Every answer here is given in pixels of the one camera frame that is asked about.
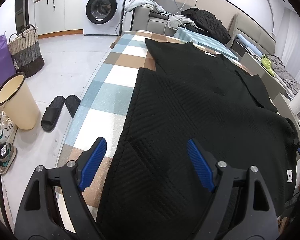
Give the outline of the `purple bag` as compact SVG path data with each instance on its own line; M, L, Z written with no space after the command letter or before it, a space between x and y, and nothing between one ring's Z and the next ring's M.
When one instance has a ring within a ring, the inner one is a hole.
M0 86L16 73L5 35L0 35Z

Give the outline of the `black slipper near bin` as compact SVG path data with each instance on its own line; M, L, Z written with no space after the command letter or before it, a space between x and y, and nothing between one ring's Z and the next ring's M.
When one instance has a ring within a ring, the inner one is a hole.
M41 127L44 131L51 132L55 128L64 103L64 96L57 96L53 99L49 106L46 107L41 120Z

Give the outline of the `grey crumpled bedding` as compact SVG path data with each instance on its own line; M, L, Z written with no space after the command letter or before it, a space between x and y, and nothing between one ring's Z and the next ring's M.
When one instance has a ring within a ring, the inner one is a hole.
M271 61L271 68L280 77L283 83L293 93L293 97L299 92L300 84L287 72L285 66L279 57L266 54L266 57Z

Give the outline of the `grey sofa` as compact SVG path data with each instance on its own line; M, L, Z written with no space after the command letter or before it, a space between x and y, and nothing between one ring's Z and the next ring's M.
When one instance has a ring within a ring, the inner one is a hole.
M166 12L176 14L181 8L181 3L176 0L153 0L163 7ZM168 27L168 16L160 15L149 5L133 9L132 31L146 30L156 34L173 36L174 29Z

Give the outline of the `light blue pillow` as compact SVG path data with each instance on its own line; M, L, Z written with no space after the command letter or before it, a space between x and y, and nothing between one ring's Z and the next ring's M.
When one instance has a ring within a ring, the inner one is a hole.
M249 42L243 35L237 34L237 38L244 44L245 47L249 48L255 55L257 55L258 57L263 56L261 51L255 45Z

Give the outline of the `white cabinet with wood counter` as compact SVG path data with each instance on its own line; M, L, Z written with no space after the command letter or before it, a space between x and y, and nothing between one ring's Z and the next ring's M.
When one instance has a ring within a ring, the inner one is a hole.
M38 0L34 23L39 38L83 34L83 0Z

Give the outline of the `black quilted jacket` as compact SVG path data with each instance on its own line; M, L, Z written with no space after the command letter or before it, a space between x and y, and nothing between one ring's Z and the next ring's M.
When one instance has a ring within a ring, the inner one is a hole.
M211 37L222 44L227 44L231 40L230 34L223 26L222 21L218 20L209 11L189 8L183 10L181 14L195 23L198 33Z

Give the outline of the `lime green toy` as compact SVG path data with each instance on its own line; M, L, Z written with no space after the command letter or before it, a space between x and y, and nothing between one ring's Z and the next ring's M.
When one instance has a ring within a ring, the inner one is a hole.
M275 77L275 73L274 73L274 71L273 71L272 68L271 68L271 61L270 61L270 59L268 59L268 58L266 57L266 55L263 55L263 56L261 57L261 64L262 64L262 66L264 66L264 68L267 70L267 72L268 72L271 76Z

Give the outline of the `white front-load washing machine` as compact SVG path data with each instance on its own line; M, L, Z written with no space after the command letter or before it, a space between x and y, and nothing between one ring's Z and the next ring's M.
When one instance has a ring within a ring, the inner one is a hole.
M121 35L125 0L83 0L83 5L84 35Z

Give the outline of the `black knitted sweater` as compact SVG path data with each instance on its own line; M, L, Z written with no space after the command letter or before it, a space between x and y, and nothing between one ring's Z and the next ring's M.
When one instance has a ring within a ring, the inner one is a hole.
M192 43L146 39L155 70L141 68L102 191L106 239L189 239L210 199L187 153L203 149L233 168L257 166L281 215L296 172L293 122L280 116L257 75Z

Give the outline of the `white grey clothes pile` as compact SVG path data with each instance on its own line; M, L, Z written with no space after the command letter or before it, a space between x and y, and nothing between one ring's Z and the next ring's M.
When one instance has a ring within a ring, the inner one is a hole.
M168 27L173 30L177 30L179 27L183 27L187 24L193 27L197 27L193 20L187 18L184 15L171 15L167 20Z

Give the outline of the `woven two-tone laundry basket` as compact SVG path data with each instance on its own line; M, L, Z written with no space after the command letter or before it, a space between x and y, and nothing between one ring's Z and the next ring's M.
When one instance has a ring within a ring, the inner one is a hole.
M28 24L21 33L12 34L8 40L8 49L17 72L23 72L25 77L32 77L44 66L37 28Z

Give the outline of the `white green sneakers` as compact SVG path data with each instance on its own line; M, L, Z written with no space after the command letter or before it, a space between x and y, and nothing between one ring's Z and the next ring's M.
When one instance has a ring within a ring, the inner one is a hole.
M4 111L0 111L0 144L5 142L12 144L15 139L17 129L17 126L6 115L6 113Z

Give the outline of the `plaid checkered bed sheet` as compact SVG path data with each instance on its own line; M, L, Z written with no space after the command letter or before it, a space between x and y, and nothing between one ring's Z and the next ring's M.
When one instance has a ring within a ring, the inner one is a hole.
M139 68L154 70L155 63L145 44L150 38L159 42L183 43L175 37L132 31L111 45L111 51L98 68L85 91L69 127L58 165L76 160L97 137L107 142L107 151L92 184L83 192L88 209L97 213L104 181L123 129Z

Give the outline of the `black slipper near bed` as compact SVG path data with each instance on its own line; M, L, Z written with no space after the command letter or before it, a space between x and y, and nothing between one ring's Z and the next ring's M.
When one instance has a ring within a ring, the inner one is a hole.
M72 118L75 116L80 103L81 103L81 100L76 95L69 95L65 99L65 105L66 105L68 112Z

